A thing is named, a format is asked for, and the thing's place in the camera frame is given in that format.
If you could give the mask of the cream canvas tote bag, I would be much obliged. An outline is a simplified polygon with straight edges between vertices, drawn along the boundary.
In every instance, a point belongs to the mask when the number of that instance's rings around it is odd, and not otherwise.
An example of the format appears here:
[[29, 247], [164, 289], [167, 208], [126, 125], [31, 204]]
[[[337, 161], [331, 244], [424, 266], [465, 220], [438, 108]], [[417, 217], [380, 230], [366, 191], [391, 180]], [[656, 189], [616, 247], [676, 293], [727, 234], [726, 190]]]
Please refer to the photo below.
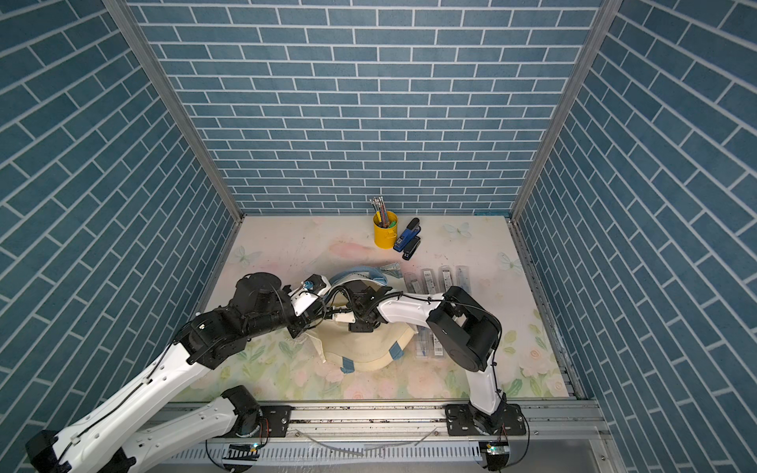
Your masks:
[[[371, 288], [392, 286], [405, 290], [400, 264], [394, 262], [380, 267], [357, 266], [329, 279], [334, 285], [352, 280], [365, 281]], [[374, 372], [400, 359], [404, 350], [418, 333], [408, 323], [381, 324], [373, 332], [351, 332], [347, 323], [327, 320], [305, 335], [315, 347], [319, 358], [351, 372]]]

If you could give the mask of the clear compass set case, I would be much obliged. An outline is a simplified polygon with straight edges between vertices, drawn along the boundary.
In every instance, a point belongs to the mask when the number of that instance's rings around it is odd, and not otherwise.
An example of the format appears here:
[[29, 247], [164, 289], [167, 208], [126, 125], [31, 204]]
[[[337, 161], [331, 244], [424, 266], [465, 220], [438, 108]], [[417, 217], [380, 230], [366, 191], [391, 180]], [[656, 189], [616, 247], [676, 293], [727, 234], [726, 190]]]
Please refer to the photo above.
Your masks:
[[433, 295], [437, 293], [437, 284], [435, 282], [435, 276], [431, 269], [423, 269], [421, 272], [422, 280], [424, 283], [424, 287], [426, 290], [426, 293], [428, 295]]

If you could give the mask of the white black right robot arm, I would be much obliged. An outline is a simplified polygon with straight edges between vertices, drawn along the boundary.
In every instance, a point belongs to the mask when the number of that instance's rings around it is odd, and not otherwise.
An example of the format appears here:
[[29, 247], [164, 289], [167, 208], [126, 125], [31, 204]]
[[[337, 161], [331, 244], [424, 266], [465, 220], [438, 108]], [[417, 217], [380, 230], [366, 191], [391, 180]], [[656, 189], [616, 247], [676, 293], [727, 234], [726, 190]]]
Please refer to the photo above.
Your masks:
[[465, 370], [469, 402], [445, 407], [447, 434], [522, 436], [528, 433], [522, 410], [507, 402], [496, 376], [496, 352], [503, 335], [500, 320], [463, 288], [443, 294], [408, 294], [388, 286], [373, 288], [366, 280], [341, 283], [326, 296], [329, 315], [353, 315], [360, 330], [406, 323], [430, 329], [445, 353]]

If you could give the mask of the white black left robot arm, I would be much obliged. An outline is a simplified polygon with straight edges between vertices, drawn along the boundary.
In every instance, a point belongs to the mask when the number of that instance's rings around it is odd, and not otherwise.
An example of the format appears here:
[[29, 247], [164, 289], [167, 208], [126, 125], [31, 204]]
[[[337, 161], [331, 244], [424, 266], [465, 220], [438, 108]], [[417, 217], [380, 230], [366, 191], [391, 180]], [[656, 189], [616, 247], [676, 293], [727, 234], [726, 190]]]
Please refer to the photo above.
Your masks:
[[141, 374], [76, 423], [42, 430], [26, 443], [39, 472], [127, 472], [139, 462], [127, 440], [179, 392], [239, 354], [259, 335], [287, 329], [294, 337], [324, 317], [329, 281], [312, 275], [297, 289], [270, 273], [236, 283], [223, 307], [195, 315]]

